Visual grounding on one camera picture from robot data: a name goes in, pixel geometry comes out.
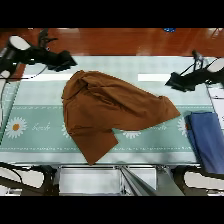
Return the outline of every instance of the folded blue fabric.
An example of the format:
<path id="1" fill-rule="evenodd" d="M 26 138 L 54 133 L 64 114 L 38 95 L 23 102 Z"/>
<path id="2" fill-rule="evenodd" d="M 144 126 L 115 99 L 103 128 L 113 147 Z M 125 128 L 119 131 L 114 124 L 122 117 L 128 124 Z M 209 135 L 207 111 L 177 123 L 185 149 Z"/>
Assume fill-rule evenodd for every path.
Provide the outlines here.
<path id="1" fill-rule="evenodd" d="M 224 136 L 218 115 L 191 113 L 186 117 L 188 138 L 196 157 L 208 173 L 224 174 Z"/>

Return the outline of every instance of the wooden floor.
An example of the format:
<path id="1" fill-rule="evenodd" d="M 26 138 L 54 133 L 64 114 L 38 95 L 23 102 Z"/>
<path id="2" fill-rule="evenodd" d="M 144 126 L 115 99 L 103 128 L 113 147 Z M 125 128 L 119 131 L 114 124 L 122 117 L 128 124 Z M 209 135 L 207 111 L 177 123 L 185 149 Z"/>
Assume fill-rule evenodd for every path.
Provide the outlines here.
<path id="1" fill-rule="evenodd" d="M 0 48 L 8 37 L 19 35 L 37 44 L 40 28 L 0 29 Z M 223 28 L 50 28 L 51 51 L 68 50 L 73 55 L 191 56 L 196 49 L 204 56 L 224 56 Z"/>

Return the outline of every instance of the daisy print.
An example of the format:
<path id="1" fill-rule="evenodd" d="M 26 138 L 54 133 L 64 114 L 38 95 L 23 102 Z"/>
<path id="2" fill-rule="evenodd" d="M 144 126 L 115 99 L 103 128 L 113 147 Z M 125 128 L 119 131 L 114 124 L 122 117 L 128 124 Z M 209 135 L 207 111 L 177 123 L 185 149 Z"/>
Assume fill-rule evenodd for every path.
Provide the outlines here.
<path id="1" fill-rule="evenodd" d="M 136 138 L 141 134 L 140 131 L 123 131 L 123 135 L 125 135 L 126 138 Z"/>
<path id="2" fill-rule="evenodd" d="M 27 122 L 21 117 L 14 117 L 8 122 L 5 132 L 8 138 L 17 138 L 27 129 Z"/>
<path id="3" fill-rule="evenodd" d="M 178 127 L 178 130 L 182 132 L 182 135 L 187 137 L 187 128 L 186 128 L 186 123 L 183 117 L 179 119 L 177 127 Z"/>
<path id="4" fill-rule="evenodd" d="M 68 134 L 67 132 L 67 129 L 65 127 L 65 124 L 62 125 L 62 129 L 61 129 L 63 135 L 66 137 L 66 138 L 71 138 L 71 136 Z"/>

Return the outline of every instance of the brown cloth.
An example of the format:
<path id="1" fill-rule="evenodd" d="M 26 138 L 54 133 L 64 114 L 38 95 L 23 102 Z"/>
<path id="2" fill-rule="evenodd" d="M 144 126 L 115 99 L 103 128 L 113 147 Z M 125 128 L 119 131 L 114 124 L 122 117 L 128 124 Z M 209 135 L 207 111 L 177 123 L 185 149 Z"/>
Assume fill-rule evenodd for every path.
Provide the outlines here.
<path id="1" fill-rule="evenodd" d="M 141 130 L 180 115 L 167 97 L 98 71 L 76 72 L 62 99 L 66 129 L 90 165 L 118 143 L 112 128 Z"/>

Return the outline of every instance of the table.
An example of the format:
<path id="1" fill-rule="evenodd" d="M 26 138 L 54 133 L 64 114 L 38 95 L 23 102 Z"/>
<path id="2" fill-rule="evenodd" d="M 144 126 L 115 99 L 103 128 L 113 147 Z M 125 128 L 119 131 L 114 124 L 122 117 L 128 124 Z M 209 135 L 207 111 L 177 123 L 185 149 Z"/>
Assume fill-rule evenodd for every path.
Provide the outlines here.
<path id="1" fill-rule="evenodd" d="M 61 95 L 76 71 L 97 70 L 121 78 L 155 95 L 165 95 L 176 105 L 181 116 L 142 131 L 114 129 L 119 141 L 98 164 L 191 164 L 197 163 L 186 136 L 183 117 L 191 111 L 213 111 L 206 86 L 194 92 L 179 92 L 163 81 L 138 81 L 138 74 L 181 72 L 193 64 L 191 57 L 159 56 L 74 56 L 78 66 L 21 81 L 12 97 L 8 126 L 22 128 L 19 136 L 4 131 L 0 160 L 16 163 L 86 164 L 80 150 L 67 134 L 63 122 Z M 25 77 L 32 77 L 44 65 L 27 66 Z"/>

